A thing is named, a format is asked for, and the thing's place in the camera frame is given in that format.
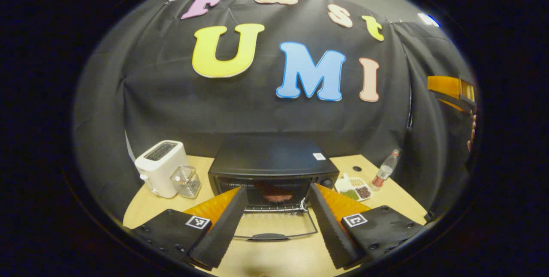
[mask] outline letter m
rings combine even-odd
[[[326,51],[315,66],[307,48],[297,42],[283,42],[280,49],[286,54],[286,66],[282,86],[276,89],[280,98],[297,98],[301,95],[298,89],[298,78],[302,82],[305,95],[311,98],[322,81],[318,98],[327,101],[341,100],[339,82],[341,65],[345,55],[337,51]]]

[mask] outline yellow letter u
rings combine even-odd
[[[244,72],[255,55],[257,35],[264,31],[261,24],[240,24],[235,31],[241,33],[238,52],[232,60],[217,60],[215,51],[219,37],[227,31],[225,26],[212,26],[198,29],[194,36],[196,45],[193,52],[193,68],[196,73],[207,78],[229,78]]]

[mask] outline grains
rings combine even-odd
[[[341,194],[344,195],[344,196],[347,196],[347,197],[349,197],[353,200],[358,200],[359,199],[359,195],[357,195],[356,192],[353,189],[348,190],[348,191],[343,191]]]
[[[364,182],[361,179],[351,179],[351,185],[361,186],[364,185]]]
[[[368,191],[368,188],[367,187],[360,187],[356,190],[359,195],[362,197],[362,198],[367,198],[370,196],[370,191]]]

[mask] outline table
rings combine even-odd
[[[134,229],[168,208],[183,212],[214,197],[208,180],[208,170],[214,159],[188,156],[188,160],[189,164],[196,168],[202,183],[196,199],[185,199],[180,196],[165,199],[151,193],[144,184],[127,208],[122,225]],[[330,160],[339,169],[340,177],[347,173],[349,177],[359,177],[368,183],[378,171],[378,168],[362,155],[334,157]],[[354,166],[360,167],[361,171],[353,170]],[[391,178],[379,191],[374,192],[370,199],[362,203],[371,208],[388,205],[416,223],[425,224],[423,216],[427,211]],[[318,229],[314,209],[309,207],[309,213]],[[349,270],[335,269],[322,234],[318,232],[303,238],[279,242],[232,240],[221,265],[211,272],[206,272],[220,277],[259,277],[262,274],[269,277],[308,277],[335,276]]]

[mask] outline plastic bottle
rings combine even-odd
[[[393,150],[391,155],[385,159],[385,161],[382,163],[382,165],[379,167],[378,174],[372,181],[372,190],[378,191],[381,186],[383,186],[383,183],[389,178],[389,176],[392,174],[392,171],[396,167],[396,163],[398,162],[398,150]]]

